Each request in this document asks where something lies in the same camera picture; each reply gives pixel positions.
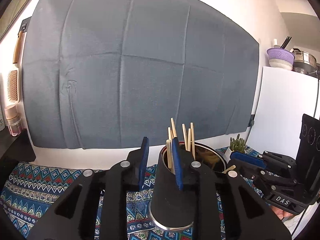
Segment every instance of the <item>wooden hairbrush handle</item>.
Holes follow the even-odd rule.
[[[21,45],[22,45],[22,34],[23,34],[23,31],[19,31],[16,47],[14,48],[14,53],[13,53],[13,64],[18,63],[19,61]]]

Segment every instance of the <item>black chopsticks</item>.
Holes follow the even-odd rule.
[[[288,45],[292,37],[288,36],[285,40],[284,43],[281,45],[281,49],[285,49],[285,47]]]

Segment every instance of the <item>blue gripper pad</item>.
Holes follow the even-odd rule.
[[[142,186],[144,183],[144,177],[146,173],[147,168],[147,162],[148,162],[148,156],[149,156],[149,139],[148,137],[144,137],[142,144],[141,144],[141,150],[143,152],[142,159],[139,166],[139,190],[142,190]]]
[[[172,139],[172,157],[173,157],[173,164],[174,164],[174,172],[176,174],[176,183],[179,187],[179,190],[183,189],[183,174],[182,168],[180,164],[180,156],[179,156],[179,140],[177,137]]]
[[[238,159],[238,160],[241,160],[241,161],[243,161],[243,162],[246,162],[246,163],[250,163],[250,164],[259,166],[259,167],[261,167],[261,168],[263,168],[263,169],[266,168],[266,165],[264,164],[264,162],[263,162],[262,159],[249,156],[249,155],[247,155],[247,154],[245,154],[245,153],[234,152],[234,153],[231,154],[230,159],[231,159],[231,160],[233,160],[233,159]]]

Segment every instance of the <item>small plant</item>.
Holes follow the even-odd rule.
[[[237,135],[237,139],[230,137],[230,150],[245,153],[244,151],[244,139],[240,138],[240,134]]]

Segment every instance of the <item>gray fabric backdrop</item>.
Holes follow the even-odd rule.
[[[259,44],[199,0],[40,0],[22,61],[35,146],[165,144],[245,131]]]

